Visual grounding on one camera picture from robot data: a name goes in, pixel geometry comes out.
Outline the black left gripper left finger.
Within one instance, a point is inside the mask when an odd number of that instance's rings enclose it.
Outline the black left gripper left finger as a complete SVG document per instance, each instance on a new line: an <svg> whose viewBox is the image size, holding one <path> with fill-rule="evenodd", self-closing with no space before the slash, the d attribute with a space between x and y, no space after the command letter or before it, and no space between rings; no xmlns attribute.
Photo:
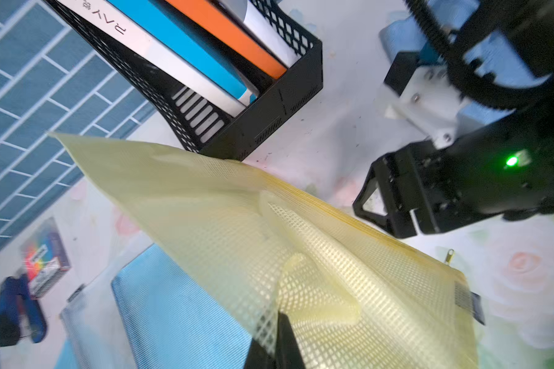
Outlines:
<svg viewBox="0 0 554 369"><path fill-rule="evenodd" d="M252 339L243 369L276 369L276 361L256 340Z"/></svg>

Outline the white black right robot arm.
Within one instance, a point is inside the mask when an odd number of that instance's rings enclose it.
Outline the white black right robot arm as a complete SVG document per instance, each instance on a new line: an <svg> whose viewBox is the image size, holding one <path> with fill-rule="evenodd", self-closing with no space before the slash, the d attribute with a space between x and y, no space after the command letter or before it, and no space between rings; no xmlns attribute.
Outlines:
<svg viewBox="0 0 554 369"><path fill-rule="evenodd" d="M391 109L426 135L371 164L352 208L396 238L554 214L554 1L409 1Z"/></svg>

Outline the blue microfiber cloth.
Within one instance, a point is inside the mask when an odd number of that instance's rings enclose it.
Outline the blue microfiber cloth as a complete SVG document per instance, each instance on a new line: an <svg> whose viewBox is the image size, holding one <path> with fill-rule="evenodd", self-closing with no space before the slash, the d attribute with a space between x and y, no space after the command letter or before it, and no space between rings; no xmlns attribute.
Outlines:
<svg viewBox="0 0 554 369"><path fill-rule="evenodd" d="M446 66L449 83L470 103L468 117L491 123L554 92L554 72L532 65L508 35L534 1L408 1L407 18L379 34L390 61L401 55L419 66Z"/></svg>

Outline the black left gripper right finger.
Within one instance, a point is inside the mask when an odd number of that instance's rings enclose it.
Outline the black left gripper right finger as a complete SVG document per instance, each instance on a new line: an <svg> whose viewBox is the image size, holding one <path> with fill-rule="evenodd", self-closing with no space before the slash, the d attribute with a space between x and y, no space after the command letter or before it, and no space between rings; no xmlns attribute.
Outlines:
<svg viewBox="0 0 554 369"><path fill-rule="evenodd" d="M275 367L277 369L306 368L289 318L283 313L279 313L278 316Z"/></svg>

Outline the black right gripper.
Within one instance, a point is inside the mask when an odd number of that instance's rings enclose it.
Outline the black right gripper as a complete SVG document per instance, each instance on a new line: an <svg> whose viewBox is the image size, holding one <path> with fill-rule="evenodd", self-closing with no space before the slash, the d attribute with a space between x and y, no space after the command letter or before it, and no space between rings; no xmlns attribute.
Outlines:
<svg viewBox="0 0 554 369"><path fill-rule="evenodd" d="M375 160L353 205L395 238L442 234L500 215L554 214L554 99L445 149L408 144Z"/></svg>

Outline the yellow mesh document bag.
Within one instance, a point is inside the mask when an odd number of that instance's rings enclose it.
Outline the yellow mesh document bag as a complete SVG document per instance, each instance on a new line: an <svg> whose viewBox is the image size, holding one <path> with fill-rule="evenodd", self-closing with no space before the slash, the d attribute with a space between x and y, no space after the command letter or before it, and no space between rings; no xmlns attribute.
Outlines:
<svg viewBox="0 0 554 369"><path fill-rule="evenodd" d="M308 368L475 368L462 272L257 168L58 134L101 193L264 349L279 314Z"/></svg>

